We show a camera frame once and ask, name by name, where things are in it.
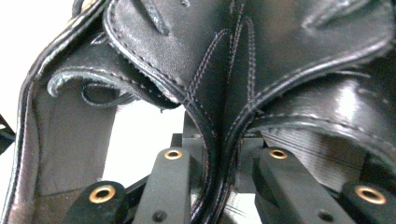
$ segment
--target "leather seam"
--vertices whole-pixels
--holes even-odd
[[[104,73],[104,74],[107,74],[107,75],[109,75],[111,77],[114,77],[114,78],[120,80],[121,82],[124,82],[125,84],[135,85],[137,88],[139,88],[141,90],[148,90],[148,92],[153,92],[153,89],[148,88],[148,87],[146,87],[145,85],[143,85],[143,84],[141,84],[139,82],[131,80],[131,79],[127,78],[127,77],[117,76],[115,73],[108,72],[108,71],[106,71],[104,69],[95,69],[95,68],[92,68],[92,67],[84,67],[84,66],[67,67],[67,68],[59,70],[59,73],[67,72],[67,71],[73,71],[73,70],[85,70],[85,71],[94,72],[94,73]],[[168,100],[166,97],[163,97],[160,94],[156,94],[155,96],[157,96],[158,98],[164,98],[165,100]]]
[[[145,65],[147,65],[148,67],[154,69],[155,71],[159,72],[160,75],[168,78],[171,82],[173,82],[175,85],[177,85],[178,87],[180,87],[183,91],[187,91],[187,88],[185,86],[182,86],[180,84],[178,84],[174,79],[172,79],[169,75],[167,75],[165,72],[163,72],[162,70],[160,70],[159,68],[155,67],[151,62],[145,60],[145,58],[143,58],[143,56],[139,55],[135,50],[130,49],[129,45],[127,43],[124,42],[122,33],[115,28],[116,26],[116,19],[115,19],[115,8],[116,5],[119,3],[120,0],[114,0],[114,2],[111,3],[111,6],[109,7],[109,23],[111,25],[111,30],[114,32],[114,37],[117,38],[120,43],[128,50],[128,52],[132,53],[134,56],[136,56],[138,59],[140,59],[140,61],[142,63],[144,63]]]
[[[255,95],[256,80],[256,38],[254,34],[253,20],[245,17],[248,32],[248,70],[247,70],[247,101],[249,102]]]
[[[380,40],[380,39],[382,39],[382,36],[380,36],[379,38],[374,38],[373,41],[369,41],[368,46],[372,46],[374,43],[378,42],[378,40]],[[289,78],[289,77],[291,77],[291,76],[297,75],[297,74],[300,73],[301,71],[304,71],[304,70],[306,70],[306,69],[309,69],[309,68],[311,68],[311,67],[314,67],[315,65],[320,64],[321,62],[327,61],[327,60],[329,60],[329,59],[331,59],[331,58],[338,58],[338,56],[346,55],[346,54],[348,54],[349,52],[355,51],[355,50],[357,50],[357,49],[345,50],[345,51],[340,52],[340,53],[338,53],[338,54],[335,54],[335,55],[333,55],[333,56],[325,57],[325,58],[323,58],[323,59],[320,59],[320,60],[318,60],[318,61],[315,61],[315,62],[313,62],[313,63],[310,63],[310,64],[308,64],[308,65],[305,66],[305,67],[298,68],[298,69],[294,70],[293,72],[290,72],[290,73],[286,74],[285,76],[283,76],[283,77],[280,78],[279,80],[274,81],[273,83],[271,83],[270,85],[268,85],[267,87],[265,87],[265,88],[264,88],[262,91],[260,91],[250,102],[247,102],[247,104],[244,106],[244,108],[239,112],[238,116],[236,117],[235,121],[233,122],[233,124],[231,125],[231,127],[229,128],[229,130],[228,130],[228,132],[227,132],[227,134],[226,134],[226,136],[225,136],[225,141],[227,141],[228,137],[229,137],[230,134],[231,134],[231,131],[232,131],[233,127],[234,127],[234,126],[236,125],[236,123],[241,119],[242,115],[243,115],[247,110],[251,110],[251,107],[252,107],[253,105],[257,104],[257,102],[259,102],[260,97],[261,97],[263,94],[267,93],[267,92],[268,92],[270,89],[272,89],[274,86],[278,85],[279,83],[281,83],[282,81],[284,81],[285,79],[287,79],[287,78]]]
[[[227,29],[221,30],[218,34],[216,34],[215,38],[213,39],[212,43],[209,45],[209,48],[207,49],[205,56],[200,63],[197,72],[195,73],[195,76],[188,87],[188,94],[193,97],[199,87],[199,84],[201,82],[201,79],[204,77],[204,74],[206,72],[207,65],[209,64],[210,58],[213,54],[213,52],[216,49],[216,46],[218,43],[221,41],[221,39],[227,34]]]
[[[191,104],[193,105],[197,105],[199,108],[201,108],[201,112],[205,114],[205,117],[207,118],[207,120],[209,121],[212,130],[212,135],[213,137],[216,137],[216,133],[215,133],[215,123],[213,122],[213,119],[210,118],[209,114],[207,113],[207,111],[205,110],[204,106],[199,102],[199,100],[197,98],[195,98],[194,96],[190,96],[191,100],[187,102],[186,104],[186,108],[189,107]]]
[[[235,61],[235,54],[236,54],[236,50],[238,48],[238,43],[239,43],[239,37],[241,35],[242,32],[242,26],[243,23],[241,22],[242,20],[242,14],[244,12],[245,9],[245,4],[241,4],[241,9],[238,12],[238,19],[236,21],[236,27],[235,27],[235,33],[234,33],[234,40],[232,41],[230,39],[230,41],[232,42],[232,44],[230,45],[230,69],[228,70],[228,76],[227,76],[227,84],[230,81],[230,77],[231,77],[231,73],[233,72],[233,63]]]
[[[86,10],[86,12],[82,13],[81,15],[77,16],[76,18],[74,18],[73,22],[71,24],[69,24],[63,31],[62,34],[68,34],[69,32],[72,31],[76,31],[77,35],[80,35],[81,30],[84,30],[84,28],[86,28],[87,23],[88,24],[92,24],[92,20],[96,19],[97,11],[100,11],[100,7],[103,7],[102,1],[97,1],[94,5],[92,5],[90,8],[88,8]],[[66,38],[66,40],[64,42],[67,42],[68,40],[71,39],[75,39],[74,37],[76,37],[75,35],[69,36]],[[58,37],[56,37],[50,44],[49,46],[53,47],[56,46],[58,43],[57,41],[59,41],[60,39],[62,39],[63,36],[59,35]],[[21,99],[21,104],[20,107],[22,108],[21,111],[23,109],[25,109],[24,113],[23,113],[23,120],[18,119],[18,121],[21,123],[20,128],[17,128],[17,139],[15,142],[15,147],[16,147],[16,155],[17,155],[17,162],[16,162],[16,168],[15,171],[13,171],[11,177],[10,177],[10,192],[6,195],[6,200],[4,203],[4,209],[3,212],[4,214],[0,215],[0,218],[2,218],[2,220],[0,220],[0,222],[3,221],[9,221],[9,212],[12,209],[12,204],[14,204],[15,202],[15,194],[16,194],[16,190],[18,185],[21,184],[20,181],[20,172],[21,172],[21,163],[22,163],[22,159],[21,159],[21,154],[23,153],[23,140],[25,137],[25,132],[26,132],[26,120],[27,120],[27,115],[28,115],[28,110],[26,109],[26,107],[29,105],[29,97],[33,97],[30,93],[31,89],[33,88],[33,86],[36,84],[36,82],[42,77],[43,75],[43,71],[44,68],[46,67],[46,65],[48,65],[51,62],[51,55],[53,54],[57,54],[60,49],[63,49],[62,46],[57,46],[56,50],[53,50],[52,52],[49,52],[48,55],[44,58],[41,59],[41,56],[38,56],[38,60],[41,60],[41,62],[39,63],[39,66],[35,69],[35,75],[32,74],[32,72],[30,71],[28,73],[28,76],[26,78],[26,80],[29,80],[29,78],[31,79],[31,84],[28,86],[24,86],[25,84],[22,85],[22,94],[25,94],[24,92],[26,91],[26,95],[23,96],[23,99]]]
[[[259,118],[255,118],[255,120],[258,120],[258,119],[273,119],[273,118],[277,118],[277,119],[282,119],[282,118],[312,119],[312,120],[316,120],[316,121],[323,121],[323,122],[326,122],[326,123],[329,123],[329,124],[340,125],[342,127],[348,128],[348,129],[356,131],[358,133],[362,133],[363,135],[365,135],[365,136],[367,136],[367,137],[369,137],[371,139],[374,139],[375,141],[380,141],[380,142],[384,143],[385,145],[391,147],[392,149],[396,149],[395,146],[391,142],[389,142],[389,141],[387,141],[385,139],[382,139],[382,138],[378,137],[377,135],[375,135],[373,133],[369,133],[369,132],[365,131],[364,128],[362,128],[361,126],[357,126],[357,125],[354,125],[354,124],[351,124],[351,123],[348,123],[348,122],[344,122],[344,121],[340,122],[340,121],[337,121],[337,120],[334,120],[334,119],[330,119],[330,118],[317,118],[317,117],[314,117],[314,116],[309,116],[309,115],[304,115],[304,114],[270,114],[270,115],[262,116],[262,117],[259,117]]]

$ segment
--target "stitching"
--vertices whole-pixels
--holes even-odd
[[[59,43],[59,40],[62,40],[64,38],[64,35],[68,35],[70,32],[72,31],[76,31],[77,35],[80,34],[80,31],[84,30],[87,27],[87,24],[91,24],[92,20],[94,20],[97,15],[98,15],[98,11],[101,11],[100,9],[98,9],[99,7],[103,7],[103,2],[102,1],[97,1],[95,3],[94,6],[90,7],[89,9],[87,9],[87,12],[84,12],[82,15],[78,16],[73,22],[72,24],[68,25],[66,27],[66,29],[64,29],[64,31],[62,32],[62,35],[59,35],[58,37],[56,37],[50,44],[49,46],[57,46]],[[75,29],[76,26],[80,25],[80,23],[82,21],[85,21],[85,24],[81,25],[81,27],[78,27],[77,29]],[[74,39],[74,36],[69,36],[66,38],[66,40],[69,40],[70,38]],[[64,45],[61,46],[57,46],[56,50],[53,50],[52,52],[48,53],[48,55],[42,59],[41,63],[38,64],[38,68],[36,69],[36,75],[33,75],[31,72],[29,72],[27,80],[30,78],[31,79],[31,84],[30,87],[25,87],[25,90],[23,90],[23,92],[26,91],[26,95],[23,96],[22,102],[21,102],[21,108],[25,108],[28,106],[28,101],[29,101],[29,91],[30,89],[32,89],[32,87],[35,85],[35,82],[37,80],[39,80],[39,78],[42,76],[43,74],[43,70],[46,67],[46,65],[48,65],[51,61],[50,58],[51,55],[57,55],[59,53],[59,50],[64,49]],[[18,185],[21,183],[21,181],[18,179],[18,177],[20,176],[20,171],[21,171],[21,154],[23,152],[23,149],[21,148],[23,145],[23,141],[22,138],[24,137],[24,133],[25,133],[25,123],[27,120],[27,113],[28,111],[25,110],[23,115],[21,114],[21,118],[18,118],[18,120],[21,122],[21,126],[20,128],[18,128],[17,131],[17,138],[18,140],[15,142],[15,146],[16,146],[16,154],[17,154],[17,162],[15,164],[15,172],[14,174],[11,176],[10,178],[10,188],[9,193],[6,195],[6,200],[5,200],[5,206],[4,206],[4,214],[0,215],[0,218],[3,218],[4,220],[9,220],[9,212],[10,209],[12,209],[12,205],[15,202],[15,194],[16,194],[16,190]]]
[[[218,34],[216,34],[215,38],[213,39],[212,43],[210,43],[209,48],[206,51],[206,54],[200,63],[197,72],[195,73],[194,79],[192,80],[190,86],[188,87],[188,92],[190,93],[191,96],[194,96],[198,86],[201,82],[202,77],[205,74],[207,65],[209,64],[210,57],[212,56],[212,53],[215,51],[216,46],[220,42],[220,40],[224,37],[224,35],[227,34],[227,30],[223,29],[221,30]]]
[[[380,37],[378,37],[378,38],[374,38],[373,41],[369,41],[369,45],[368,45],[368,46],[372,46],[373,43],[377,42],[379,39],[381,39],[381,37],[382,37],[382,36],[380,36]],[[306,66],[304,66],[304,67],[298,68],[298,69],[294,70],[293,72],[290,72],[290,73],[286,74],[285,76],[281,77],[279,80],[277,80],[277,81],[271,83],[269,86],[267,86],[266,88],[264,88],[262,91],[260,91],[260,92],[254,97],[254,99],[252,99],[250,102],[248,102],[248,103],[244,106],[244,108],[239,112],[238,116],[236,117],[235,121],[233,122],[233,124],[231,125],[231,127],[229,128],[229,130],[228,130],[228,132],[227,132],[227,134],[226,134],[226,136],[225,136],[225,141],[227,141],[228,137],[229,137],[230,134],[231,134],[231,131],[232,131],[233,127],[234,127],[234,126],[236,125],[236,123],[242,118],[242,115],[243,115],[246,111],[249,111],[249,110],[252,108],[253,105],[257,104],[257,103],[259,102],[259,100],[260,100],[260,97],[261,97],[262,95],[264,95],[267,91],[269,91],[270,89],[272,89],[274,86],[278,85],[279,83],[283,82],[284,80],[288,79],[289,77],[295,76],[296,74],[299,74],[299,73],[301,73],[302,71],[307,70],[307,69],[309,69],[310,67],[313,67],[313,66],[315,66],[315,65],[318,65],[318,64],[320,64],[320,63],[322,63],[322,62],[328,61],[328,60],[331,59],[331,58],[340,57],[341,55],[347,54],[348,52],[350,52],[350,50],[345,50],[345,51],[342,51],[342,52],[340,52],[340,53],[338,53],[338,54],[335,54],[335,55],[333,55],[333,56],[325,57],[325,58],[323,58],[323,59],[321,59],[321,60],[318,60],[318,61],[309,63],[308,65],[306,65]]]
[[[191,100],[188,101],[187,104],[185,105],[186,109],[187,109],[187,107],[190,107],[191,104],[198,105],[202,109],[202,112],[205,114],[207,120],[209,121],[209,123],[211,125],[211,130],[212,130],[213,137],[216,137],[217,134],[215,132],[216,129],[215,129],[215,123],[213,122],[213,119],[210,118],[209,113],[207,113],[207,111],[205,110],[204,106],[199,102],[199,100],[197,98],[195,98],[194,96],[190,96],[190,98],[191,98]]]
[[[243,23],[241,22],[241,20],[242,20],[242,14],[244,12],[244,8],[245,8],[245,4],[241,4],[241,9],[239,10],[238,19],[236,21],[234,40],[232,41],[230,39],[230,41],[233,43],[230,45],[229,53],[231,55],[231,59],[230,59],[230,69],[228,70],[228,76],[227,76],[227,84],[230,82],[231,73],[233,71],[233,63],[235,61],[236,49],[238,48],[239,37],[242,32]]]
[[[141,63],[144,63],[146,66],[150,67],[151,69],[154,69],[155,71],[157,71],[160,75],[166,77],[167,79],[169,79],[171,82],[173,82],[175,85],[177,85],[178,87],[180,87],[183,91],[187,91],[187,88],[183,85],[178,84],[172,77],[168,76],[165,72],[163,72],[162,70],[160,70],[157,67],[154,67],[154,65],[152,65],[151,62],[147,61],[145,58],[143,58],[142,56],[140,56],[135,50],[130,49],[129,45],[127,43],[124,42],[123,36],[120,32],[120,30],[118,30],[117,28],[115,28],[116,26],[116,13],[115,13],[115,8],[116,8],[116,4],[119,2],[119,0],[114,0],[114,2],[111,3],[111,6],[109,8],[109,22],[110,24],[112,24],[111,29],[114,32],[114,37],[116,37],[120,43],[130,52],[132,53],[135,57],[137,57],[138,59],[140,59]]]
[[[245,17],[248,32],[248,71],[247,71],[247,101],[254,97],[255,81],[256,81],[256,45],[253,20]]]
[[[103,11],[99,8],[104,7],[104,1],[96,1],[93,3],[91,7],[89,7],[86,11],[84,11],[82,14],[78,15],[77,17],[74,18],[73,22],[69,24],[65,30],[61,32],[58,37],[56,37],[52,42],[49,43],[49,46],[56,46],[56,49],[54,49],[52,52],[49,53],[47,57],[43,59],[43,61],[39,64],[39,67],[37,68],[36,76],[33,78],[35,80],[38,80],[41,78],[41,76],[44,73],[44,68],[52,61],[54,55],[58,55],[60,51],[63,51],[65,48],[65,44],[67,43],[68,40],[75,39],[76,36],[81,35],[81,32],[86,30],[87,26],[92,24],[92,21],[97,19],[100,12]],[[71,35],[67,37],[62,44],[60,45],[59,41],[63,40],[63,38],[67,35]]]
[[[273,118],[277,118],[277,119],[281,119],[281,118],[312,119],[312,120],[317,120],[317,121],[323,121],[323,122],[330,123],[330,124],[340,125],[342,127],[345,127],[345,128],[357,131],[359,133],[362,133],[362,134],[366,135],[367,137],[370,137],[370,138],[372,138],[372,139],[374,139],[376,141],[380,141],[380,142],[384,143],[385,145],[391,147],[391,149],[396,150],[396,147],[392,143],[384,140],[381,137],[378,137],[377,135],[375,135],[373,133],[369,133],[369,132],[365,131],[364,128],[362,128],[360,126],[357,126],[357,125],[354,125],[354,124],[351,124],[351,123],[348,123],[348,122],[344,122],[344,121],[340,122],[340,121],[333,120],[333,119],[330,119],[330,118],[318,118],[318,117],[315,117],[315,116],[303,115],[303,114],[276,114],[276,115],[271,114],[271,115],[262,116],[260,118],[255,118],[255,120],[257,120],[257,119],[273,119]]]
[[[64,71],[79,70],[79,69],[87,70],[87,71],[91,71],[91,72],[95,72],[95,73],[104,73],[104,74],[107,74],[107,75],[109,75],[111,77],[115,77],[115,78],[119,79],[121,82],[126,82],[128,84],[135,85],[139,89],[148,90],[149,92],[153,92],[153,89],[147,88],[142,83],[136,82],[136,81],[131,80],[131,79],[127,78],[127,77],[117,76],[115,73],[108,72],[108,71],[106,71],[104,69],[96,69],[96,68],[92,68],[92,67],[79,66],[79,67],[68,67],[68,68],[61,69],[61,70],[59,70],[59,73],[62,73]],[[158,98],[164,98],[165,100],[168,100],[166,97],[163,97],[161,94],[154,94],[154,95],[157,96]]]

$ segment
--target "brass grommet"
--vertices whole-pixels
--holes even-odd
[[[168,159],[168,160],[173,161],[173,160],[177,160],[182,155],[183,155],[183,153],[181,151],[172,149],[172,150],[169,150],[169,151],[167,151],[165,153],[165,158]]]
[[[387,199],[381,192],[367,186],[357,186],[355,192],[359,197],[369,203],[384,204],[387,202]]]
[[[90,195],[91,203],[105,203],[116,195],[116,190],[111,185],[103,185],[94,189]]]
[[[270,155],[274,157],[275,159],[283,160],[288,157],[288,154],[286,152],[279,150],[279,149],[274,149],[270,151]]]

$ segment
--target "padded leather panel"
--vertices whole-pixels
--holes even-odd
[[[48,84],[49,93],[57,97],[62,86],[73,79],[106,84],[110,89],[125,91],[160,108],[175,108],[158,88],[140,74],[113,48],[101,28],[95,30],[78,50],[67,57]]]
[[[7,193],[7,201],[5,205],[5,210],[3,211],[1,223],[18,223],[18,220],[14,220],[14,216],[11,214],[11,208],[15,204],[24,204],[29,203],[35,199],[35,194],[37,191],[36,182],[39,181],[39,170],[40,170],[40,152],[44,148],[41,147],[40,143],[40,130],[39,130],[39,120],[37,119],[37,113],[35,108],[35,101],[38,99],[37,93],[40,88],[47,88],[47,83],[45,80],[49,80],[49,72],[53,70],[54,65],[59,62],[60,59],[66,54],[67,51],[73,49],[71,46],[75,46],[77,42],[79,42],[81,36],[86,35],[87,28],[92,25],[93,22],[97,21],[100,16],[101,11],[103,10],[104,2],[98,1],[90,8],[84,11],[80,16],[75,18],[72,23],[64,30],[62,34],[60,34],[57,38],[54,39],[49,46],[43,50],[43,52],[38,56],[36,62],[32,65],[29,74],[24,81],[21,87],[21,97],[20,97],[20,105],[19,105],[19,115],[18,115],[18,130],[17,130],[17,141],[16,141],[16,156],[14,161],[13,173],[11,177],[11,181],[9,184],[9,189]],[[111,120],[111,117],[114,116],[115,111],[110,114],[106,114],[106,119]],[[91,134],[95,136],[95,132],[103,133],[111,130],[110,126],[103,125],[101,127],[102,130],[92,129]],[[104,142],[108,140],[108,136],[102,136],[104,138]],[[96,139],[89,139],[87,136],[83,138],[84,142],[91,142]],[[103,159],[103,153],[99,153],[99,158]],[[96,167],[104,165],[105,161],[96,161]],[[93,171],[92,174],[96,176],[97,173],[103,172],[101,171]],[[57,179],[51,179],[50,182],[56,182]]]
[[[40,147],[36,195],[82,189],[102,178],[117,108],[87,105],[80,85],[68,83],[57,98],[48,94],[46,86],[38,91],[34,102]]]
[[[186,7],[180,1],[153,0],[169,35],[155,29],[140,1],[113,0],[105,14],[105,28],[115,47],[165,87],[188,87],[214,34],[226,28],[227,1],[189,2]]]
[[[236,141],[258,110],[308,80],[369,62],[390,49],[395,27],[390,1],[372,1],[353,10],[345,4],[333,14],[337,4],[342,5],[339,1],[246,1],[233,42],[219,197],[233,182],[230,158]],[[328,16],[326,22],[316,23]],[[376,153],[394,166],[394,155]],[[215,209],[224,202],[213,204]]]
[[[61,223],[69,207],[81,192],[82,189],[76,189],[63,193],[37,197],[26,203],[14,204],[9,215],[9,223]]]
[[[299,128],[340,136],[378,157],[390,158],[392,164],[396,113],[359,93],[367,78],[333,74],[310,81],[265,106],[249,128]]]
[[[114,47],[147,77],[181,102],[204,139],[204,187],[192,222],[212,200],[219,160],[230,31],[234,6],[228,1],[157,1],[169,35],[159,33],[139,1],[113,0],[104,25]]]

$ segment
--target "double stitching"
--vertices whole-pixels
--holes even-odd
[[[380,36],[378,38],[373,38],[372,41],[369,42],[368,46],[372,46],[374,43],[378,43],[379,40],[383,39],[384,36]],[[229,138],[233,127],[236,125],[236,123],[242,118],[242,115],[245,114],[246,112],[248,112],[249,110],[251,110],[252,107],[254,107],[254,105],[256,105],[260,100],[261,97],[267,93],[269,90],[271,90],[273,87],[277,86],[278,84],[280,84],[281,82],[283,82],[284,80],[288,79],[289,77],[292,76],[296,76],[299,73],[303,72],[304,70],[309,70],[310,68],[314,67],[315,65],[321,64],[322,62],[326,62],[329,61],[331,58],[342,58],[343,55],[347,55],[349,52],[351,52],[352,50],[345,50],[342,51],[338,54],[335,54],[333,56],[329,56],[329,57],[325,57],[321,60],[318,60],[316,62],[310,63],[305,67],[302,68],[298,68],[296,70],[294,70],[291,73],[286,74],[285,76],[283,76],[282,78],[280,78],[279,80],[273,82],[272,84],[270,84],[269,86],[267,86],[266,88],[264,88],[264,90],[260,91],[250,102],[247,102],[247,104],[244,106],[244,108],[239,112],[238,116],[236,117],[235,121],[233,122],[233,124],[231,125],[231,127],[229,128],[226,136],[225,136],[225,141],[227,141],[227,139]]]
[[[209,121],[209,123],[211,125],[211,130],[212,130],[213,137],[216,137],[217,134],[215,132],[215,123],[213,122],[213,119],[210,118],[209,113],[207,113],[207,111],[205,110],[204,106],[199,102],[199,100],[197,98],[194,98],[193,96],[191,96],[189,102],[186,104],[186,108],[190,107],[191,104],[197,105],[199,108],[201,108],[201,111],[205,114],[207,120]]]
[[[248,71],[247,71],[247,101],[253,99],[256,83],[256,39],[254,35],[253,20],[245,17],[248,32]]]
[[[154,69],[155,71],[157,71],[161,76],[166,77],[168,80],[170,80],[171,82],[173,82],[175,85],[177,85],[178,87],[180,87],[183,91],[187,91],[187,88],[178,84],[174,79],[172,79],[170,76],[168,76],[165,72],[163,72],[162,70],[160,70],[157,67],[154,67],[154,65],[152,65],[151,62],[147,61],[145,58],[143,58],[141,55],[139,55],[135,50],[130,49],[129,45],[127,43],[124,42],[123,37],[121,35],[121,32],[115,28],[115,24],[116,24],[116,13],[115,13],[115,8],[116,8],[116,4],[119,2],[120,0],[114,0],[114,2],[111,3],[111,6],[109,8],[109,22],[112,25],[111,26],[111,30],[114,32],[114,37],[116,37],[120,43],[130,52],[132,53],[134,56],[136,56],[138,59],[140,59],[140,61],[142,63],[144,63],[145,65],[147,65],[148,67]]]
[[[128,84],[135,85],[139,89],[148,90],[149,92],[153,92],[153,89],[147,88],[142,83],[136,82],[136,81],[131,80],[131,79],[127,78],[127,77],[117,76],[115,73],[108,72],[108,71],[106,71],[104,69],[96,69],[96,68],[92,68],[92,67],[79,66],[79,67],[68,67],[68,68],[61,69],[59,71],[59,73],[62,73],[62,72],[65,72],[65,71],[71,71],[71,70],[83,70],[83,71],[90,71],[90,72],[94,72],[94,73],[106,74],[106,75],[109,75],[111,77],[114,77],[114,78],[120,80],[121,82],[126,82]],[[166,97],[163,97],[161,94],[156,94],[155,96],[157,96],[158,98],[164,98],[165,100],[168,100]]]
[[[233,72],[233,62],[235,61],[235,54],[236,54],[236,49],[238,48],[238,43],[239,43],[239,37],[241,35],[241,31],[242,31],[242,14],[244,12],[244,8],[245,8],[245,4],[241,4],[241,8],[238,12],[238,19],[236,21],[236,27],[235,27],[235,33],[234,33],[234,37],[233,37],[233,41],[230,38],[230,69],[228,70],[228,76],[227,76],[227,84],[230,81],[230,77],[231,77],[231,73]]]
[[[210,58],[213,54],[213,52],[216,49],[216,46],[218,45],[218,43],[220,42],[220,40],[227,34],[227,30],[223,29],[221,30],[218,34],[216,34],[215,38],[213,39],[212,43],[210,43],[209,48],[206,51],[206,54],[203,58],[203,60],[201,61],[197,72],[195,73],[195,76],[190,84],[190,86],[187,88],[188,94],[191,97],[194,97],[198,86],[201,82],[202,77],[205,74],[207,65],[209,64]]]

